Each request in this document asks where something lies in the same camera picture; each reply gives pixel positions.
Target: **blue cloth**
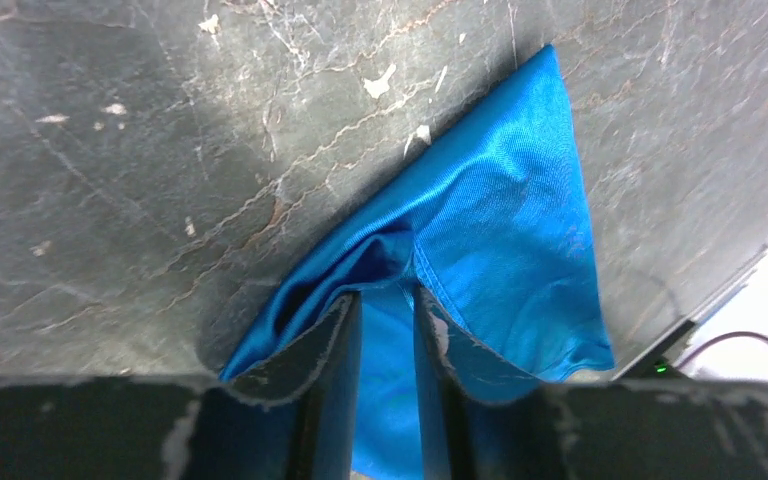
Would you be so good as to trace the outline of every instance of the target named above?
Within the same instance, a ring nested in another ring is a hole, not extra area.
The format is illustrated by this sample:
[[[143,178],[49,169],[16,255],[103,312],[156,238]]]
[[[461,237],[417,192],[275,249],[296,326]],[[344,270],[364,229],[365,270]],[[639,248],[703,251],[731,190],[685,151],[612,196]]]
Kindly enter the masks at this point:
[[[221,373],[286,346],[360,290],[352,466],[420,478],[414,282],[514,365],[546,381],[613,367],[590,216],[555,50],[543,48],[323,240],[284,280]]]

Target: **white speck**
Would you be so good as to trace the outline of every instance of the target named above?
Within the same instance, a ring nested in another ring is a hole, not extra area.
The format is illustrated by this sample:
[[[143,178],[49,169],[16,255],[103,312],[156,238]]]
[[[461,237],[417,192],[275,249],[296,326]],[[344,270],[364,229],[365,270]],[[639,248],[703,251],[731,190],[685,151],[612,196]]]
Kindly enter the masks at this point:
[[[35,257],[41,257],[48,252],[49,248],[51,248],[51,241],[46,240],[35,247],[31,247],[31,253],[33,253]]]
[[[422,139],[426,145],[431,145],[431,127],[428,125],[420,125],[416,128],[416,136]]]
[[[193,436],[199,418],[200,403],[193,400],[187,405],[187,412],[172,424],[172,429],[160,446],[160,459],[166,464],[164,478],[179,478],[190,463],[190,450],[186,448]]]
[[[66,120],[69,120],[69,115],[63,115],[62,113],[55,113],[54,115],[38,118],[36,119],[36,122],[37,123],[63,123]]]
[[[573,372],[569,377],[567,377],[566,380],[564,380],[564,382],[593,383],[593,382],[598,382],[599,380],[601,380],[599,372],[596,372],[594,370],[581,369],[576,372]]]
[[[443,67],[443,70],[440,72],[440,78],[437,79],[437,85],[434,87],[434,93],[437,93],[440,91],[440,85],[443,85],[443,79],[446,78],[446,72],[448,71],[449,71],[448,65]]]
[[[193,225],[193,219],[190,217],[187,217],[184,219],[184,223],[187,224],[187,228],[184,229],[185,232],[187,232],[188,237],[195,237],[196,236],[196,227]]]
[[[207,20],[199,23],[199,28],[202,32],[216,35],[219,32],[219,17],[214,13],[213,16]]]
[[[381,75],[381,78],[378,80],[364,78],[363,88],[369,92],[370,97],[377,100],[378,97],[390,91],[390,77],[392,77],[394,73],[396,73],[396,64],[391,63],[390,66],[387,67],[387,71],[384,72],[384,75]]]
[[[410,136],[408,137],[408,141],[405,142],[405,151],[402,152],[402,158],[405,158],[408,156],[408,149],[410,148],[410,144],[413,142],[413,137],[415,136],[416,136],[415,133],[411,133]]]
[[[111,103],[110,105],[102,108],[101,111],[113,115],[125,115],[128,113],[128,109],[126,109],[125,105],[122,105],[121,103]]]
[[[433,313],[431,313],[431,325],[434,327],[434,336],[437,337],[440,353],[445,355],[449,351],[449,325]]]

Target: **blue satin fabric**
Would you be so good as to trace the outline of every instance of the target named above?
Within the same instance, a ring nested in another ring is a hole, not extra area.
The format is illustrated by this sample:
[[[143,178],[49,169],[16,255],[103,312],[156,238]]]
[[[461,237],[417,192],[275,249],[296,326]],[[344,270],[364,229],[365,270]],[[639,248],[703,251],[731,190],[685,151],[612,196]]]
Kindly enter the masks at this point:
[[[545,47],[323,240],[284,280],[220,374],[229,380],[360,290],[353,468],[420,478],[411,291],[546,381],[608,369],[590,216],[555,51]]]

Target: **white surface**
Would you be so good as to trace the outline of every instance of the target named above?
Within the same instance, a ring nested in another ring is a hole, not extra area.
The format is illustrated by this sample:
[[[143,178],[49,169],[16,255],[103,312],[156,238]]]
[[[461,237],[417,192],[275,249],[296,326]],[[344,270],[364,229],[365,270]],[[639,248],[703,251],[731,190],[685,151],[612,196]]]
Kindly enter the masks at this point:
[[[768,336],[768,253],[746,288],[700,327],[685,355],[711,338],[738,330]],[[756,339],[728,339],[710,347],[684,371],[691,376],[699,372],[724,379],[768,380],[768,345]]]

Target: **gray marble surface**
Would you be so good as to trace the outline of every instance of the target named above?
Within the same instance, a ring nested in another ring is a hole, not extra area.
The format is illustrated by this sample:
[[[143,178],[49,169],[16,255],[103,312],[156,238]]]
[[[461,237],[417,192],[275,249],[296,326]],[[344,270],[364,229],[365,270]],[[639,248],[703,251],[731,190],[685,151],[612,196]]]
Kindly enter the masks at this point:
[[[768,234],[768,0],[0,0],[0,373],[219,368],[548,42],[624,362]]]

